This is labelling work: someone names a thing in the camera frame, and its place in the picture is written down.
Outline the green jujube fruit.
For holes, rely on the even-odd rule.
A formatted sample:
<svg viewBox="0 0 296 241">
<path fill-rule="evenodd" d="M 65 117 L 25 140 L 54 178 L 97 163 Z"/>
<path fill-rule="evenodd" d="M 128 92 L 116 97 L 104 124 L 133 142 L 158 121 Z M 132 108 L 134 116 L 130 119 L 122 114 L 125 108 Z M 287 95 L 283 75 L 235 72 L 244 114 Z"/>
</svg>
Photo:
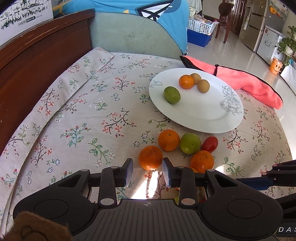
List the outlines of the green jujube fruit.
<svg viewBox="0 0 296 241">
<path fill-rule="evenodd" d="M 171 104 L 176 104 L 181 100 L 181 95 L 179 91 L 173 86 L 166 87 L 164 89 L 163 95 L 166 101 Z"/>
<path fill-rule="evenodd" d="M 180 148 L 185 154 L 194 154 L 201 148 L 201 140 L 194 133 L 186 133 L 181 137 Z"/>
</svg>

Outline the brown longan fruit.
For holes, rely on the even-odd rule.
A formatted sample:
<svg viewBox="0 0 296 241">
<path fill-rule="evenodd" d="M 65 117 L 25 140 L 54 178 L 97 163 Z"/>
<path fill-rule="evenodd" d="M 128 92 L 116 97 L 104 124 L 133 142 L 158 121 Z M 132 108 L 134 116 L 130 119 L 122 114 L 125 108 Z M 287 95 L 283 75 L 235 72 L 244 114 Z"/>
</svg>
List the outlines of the brown longan fruit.
<svg viewBox="0 0 296 241">
<path fill-rule="evenodd" d="M 197 73 L 192 73 L 190 75 L 194 79 L 194 84 L 197 85 L 200 80 L 202 80 L 201 76 Z"/>
<path fill-rule="evenodd" d="M 201 79 L 197 84 L 197 88 L 201 93 L 207 93 L 210 89 L 210 84 L 207 80 Z"/>
</svg>

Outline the red cherry tomato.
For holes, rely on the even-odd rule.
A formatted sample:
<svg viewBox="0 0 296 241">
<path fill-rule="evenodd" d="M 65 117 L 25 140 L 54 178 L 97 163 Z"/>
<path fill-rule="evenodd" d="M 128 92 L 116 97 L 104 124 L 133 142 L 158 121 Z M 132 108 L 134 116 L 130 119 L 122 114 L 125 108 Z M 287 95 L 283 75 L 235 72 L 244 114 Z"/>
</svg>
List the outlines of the red cherry tomato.
<svg viewBox="0 0 296 241">
<path fill-rule="evenodd" d="M 207 151 L 207 152 L 214 152 L 218 147 L 218 139 L 215 136 L 210 136 L 206 138 L 206 140 L 203 142 L 201 146 L 201 150 Z"/>
</svg>

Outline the floral tablecloth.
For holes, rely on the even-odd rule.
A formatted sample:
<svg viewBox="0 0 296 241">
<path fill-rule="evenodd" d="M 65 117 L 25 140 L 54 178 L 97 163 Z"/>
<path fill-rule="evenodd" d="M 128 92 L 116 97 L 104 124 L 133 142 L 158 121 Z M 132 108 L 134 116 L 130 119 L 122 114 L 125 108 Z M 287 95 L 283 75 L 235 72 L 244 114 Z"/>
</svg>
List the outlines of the floral tablecloth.
<svg viewBox="0 0 296 241">
<path fill-rule="evenodd" d="M 179 136 L 218 139 L 214 168 L 232 178 L 256 177 L 292 159 L 273 108 L 243 90 L 244 116 L 225 133 L 203 133 L 170 120 L 153 104 L 149 85 L 157 74 L 185 68 L 181 61 L 148 55 L 109 53 L 95 48 L 65 70 L 21 122 L 1 154 L 1 234 L 13 223 L 23 198 L 81 169 L 98 173 L 132 158 L 134 170 L 117 199 L 176 198 L 161 168 L 147 171 L 138 154 L 157 146 L 164 130 Z"/>
</svg>

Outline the orange on plate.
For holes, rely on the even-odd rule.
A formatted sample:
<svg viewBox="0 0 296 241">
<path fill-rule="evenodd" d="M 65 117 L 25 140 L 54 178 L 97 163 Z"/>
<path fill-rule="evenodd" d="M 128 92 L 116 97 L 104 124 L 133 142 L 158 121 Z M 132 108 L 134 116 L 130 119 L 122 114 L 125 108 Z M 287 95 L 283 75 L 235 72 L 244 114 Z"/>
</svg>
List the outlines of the orange on plate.
<svg viewBox="0 0 296 241">
<path fill-rule="evenodd" d="M 195 85 L 195 80 L 191 75 L 182 75 L 179 78 L 179 85 L 183 89 L 191 89 Z"/>
</svg>

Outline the brown plush sleeve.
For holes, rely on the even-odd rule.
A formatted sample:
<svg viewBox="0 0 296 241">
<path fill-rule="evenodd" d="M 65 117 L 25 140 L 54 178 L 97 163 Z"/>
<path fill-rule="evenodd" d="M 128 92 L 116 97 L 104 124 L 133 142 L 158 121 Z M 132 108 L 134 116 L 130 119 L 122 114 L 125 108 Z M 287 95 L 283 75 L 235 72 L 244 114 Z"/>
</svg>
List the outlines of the brown plush sleeve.
<svg viewBox="0 0 296 241">
<path fill-rule="evenodd" d="M 58 241 L 73 240 L 73 236 L 66 226 L 45 219 L 34 213 L 23 211 L 16 216 L 12 228 L 1 240 Z"/>
</svg>

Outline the pink towel black trim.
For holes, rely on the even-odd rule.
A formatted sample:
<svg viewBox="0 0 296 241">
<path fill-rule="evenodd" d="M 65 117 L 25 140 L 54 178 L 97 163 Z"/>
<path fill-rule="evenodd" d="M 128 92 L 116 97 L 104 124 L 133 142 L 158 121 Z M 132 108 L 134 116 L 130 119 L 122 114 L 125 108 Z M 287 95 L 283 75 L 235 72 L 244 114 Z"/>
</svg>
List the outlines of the pink towel black trim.
<svg viewBox="0 0 296 241">
<path fill-rule="evenodd" d="M 242 89 L 271 108 L 281 109 L 283 107 L 283 99 L 274 88 L 251 73 L 218 64 L 211 65 L 188 55 L 180 56 L 180 60 L 185 67 L 214 75 L 226 82 L 234 90 Z"/>
</svg>

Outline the white small cabinet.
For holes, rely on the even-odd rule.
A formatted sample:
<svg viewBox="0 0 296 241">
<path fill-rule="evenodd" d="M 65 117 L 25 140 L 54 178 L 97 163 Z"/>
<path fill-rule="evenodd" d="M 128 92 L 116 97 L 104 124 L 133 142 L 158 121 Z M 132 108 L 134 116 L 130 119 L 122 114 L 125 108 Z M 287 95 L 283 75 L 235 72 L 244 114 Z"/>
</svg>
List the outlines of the white small cabinet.
<svg viewBox="0 0 296 241">
<path fill-rule="evenodd" d="M 271 64 L 274 58 L 283 60 L 283 53 L 278 51 L 279 43 L 285 36 L 277 30 L 265 26 L 263 35 L 257 49 L 257 54 L 267 63 Z"/>
</svg>

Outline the potted green plant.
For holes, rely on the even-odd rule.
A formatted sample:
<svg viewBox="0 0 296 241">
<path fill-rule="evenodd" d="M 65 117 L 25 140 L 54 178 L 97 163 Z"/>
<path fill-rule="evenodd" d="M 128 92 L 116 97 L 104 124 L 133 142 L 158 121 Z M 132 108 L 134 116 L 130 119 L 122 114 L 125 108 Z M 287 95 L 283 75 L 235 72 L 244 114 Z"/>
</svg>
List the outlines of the potted green plant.
<svg viewBox="0 0 296 241">
<path fill-rule="evenodd" d="M 295 26 L 288 26 L 287 37 L 281 39 L 278 44 L 278 53 L 283 53 L 283 65 L 288 66 L 293 60 L 296 50 Z"/>
</svg>

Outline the blue plastic bin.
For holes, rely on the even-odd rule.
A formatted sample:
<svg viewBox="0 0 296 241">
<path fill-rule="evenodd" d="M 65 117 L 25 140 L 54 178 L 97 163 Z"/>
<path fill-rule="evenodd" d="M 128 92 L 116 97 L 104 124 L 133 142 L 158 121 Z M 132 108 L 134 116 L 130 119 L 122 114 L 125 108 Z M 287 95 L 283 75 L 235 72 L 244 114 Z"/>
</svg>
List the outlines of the blue plastic bin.
<svg viewBox="0 0 296 241">
<path fill-rule="evenodd" d="M 205 35 L 195 32 L 193 30 L 187 30 L 188 43 L 198 45 L 200 47 L 206 47 L 212 39 L 212 35 Z"/>
</svg>

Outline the dark wooden headboard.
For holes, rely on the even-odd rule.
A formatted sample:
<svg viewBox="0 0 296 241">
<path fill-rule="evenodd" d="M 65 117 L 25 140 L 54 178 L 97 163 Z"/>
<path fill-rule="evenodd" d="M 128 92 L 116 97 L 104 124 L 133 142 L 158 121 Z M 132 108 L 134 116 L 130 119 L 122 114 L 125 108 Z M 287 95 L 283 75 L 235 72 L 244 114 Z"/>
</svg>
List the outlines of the dark wooden headboard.
<svg viewBox="0 0 296 241">
<path fill-rule="evenodd" d="M 1 49 L 1 149 L 52 82 L 91 49 L 88 9 L 39 25 Z"/>
</svg>

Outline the green sofa cushion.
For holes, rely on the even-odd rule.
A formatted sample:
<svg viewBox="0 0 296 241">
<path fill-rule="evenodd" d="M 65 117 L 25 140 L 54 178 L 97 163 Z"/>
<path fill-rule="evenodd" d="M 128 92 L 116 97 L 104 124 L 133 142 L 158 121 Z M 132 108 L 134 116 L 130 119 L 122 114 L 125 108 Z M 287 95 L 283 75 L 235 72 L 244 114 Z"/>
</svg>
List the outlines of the green sofa cushion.
<svg viewBox="0 0 296 241">
<path fill-rule="evenodd" d="M 182 55 L 176 42 L 160 24 L 141 16 L 96 12 L 89 28 L 93 48 L 172 59 Z"/>
</svg>

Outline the white plastic basket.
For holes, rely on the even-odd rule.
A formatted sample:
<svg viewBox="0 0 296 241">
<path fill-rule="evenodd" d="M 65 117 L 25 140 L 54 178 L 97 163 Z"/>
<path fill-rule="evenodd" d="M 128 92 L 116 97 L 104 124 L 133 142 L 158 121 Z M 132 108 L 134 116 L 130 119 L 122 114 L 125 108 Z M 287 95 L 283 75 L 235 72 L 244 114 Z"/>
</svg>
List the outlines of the white plastic basket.
<svg viewBox="0 0 296 241">
<path fill-rule="evenodd" d="M 210 21 L 203 16 L 194 15 L 189 18 L 188 30 L 210 36 L 217 25 L 218 21 L 216 20 Z"/>
</svg>

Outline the blue printed pillow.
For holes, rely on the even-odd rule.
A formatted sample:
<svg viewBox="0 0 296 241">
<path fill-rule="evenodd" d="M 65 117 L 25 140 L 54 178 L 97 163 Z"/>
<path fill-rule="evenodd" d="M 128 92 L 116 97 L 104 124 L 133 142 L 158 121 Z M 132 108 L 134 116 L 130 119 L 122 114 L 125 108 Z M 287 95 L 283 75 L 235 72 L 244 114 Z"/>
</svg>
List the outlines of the blue printed pillow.
<svg viewBox="0 0 296 241">
<path fill-rule="evenodd" d="M 187 1 L 62 1 L 53 7 L 54 16 L 86 9 L 96 12 L 132 14 L 160 24 L 172 37 L 183 54 L 187 51 L 189 5 Z"/>
</svg>

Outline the wooden chair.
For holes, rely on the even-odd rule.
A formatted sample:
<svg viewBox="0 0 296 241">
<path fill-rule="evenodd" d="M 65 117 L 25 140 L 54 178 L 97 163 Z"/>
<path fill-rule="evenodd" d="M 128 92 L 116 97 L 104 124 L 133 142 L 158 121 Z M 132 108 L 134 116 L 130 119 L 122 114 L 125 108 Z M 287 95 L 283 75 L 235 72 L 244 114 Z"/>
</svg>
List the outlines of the wooden chair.
<svg viewBox="0 0 296 241">
<path fill-rule="evenodd" d="M 232 3 L 221 3 L 219 4 L 218 7 L 218 12 L 220 14 L 220 17 L 218 18 L 218 27 L 217 27 L 217 32 L 215 35 L 215 38 L 218 37 L 219 31 L 221 29 L 222 26 L 226 27 L 226 32 L 225 32 L 225 36 L 224 36 L 224 40 L 223 43 L 225 44 L 230 32 L 230 25 L 231 25 L 231 11 L 234 7 L 234 4 Z"/>
</svg>

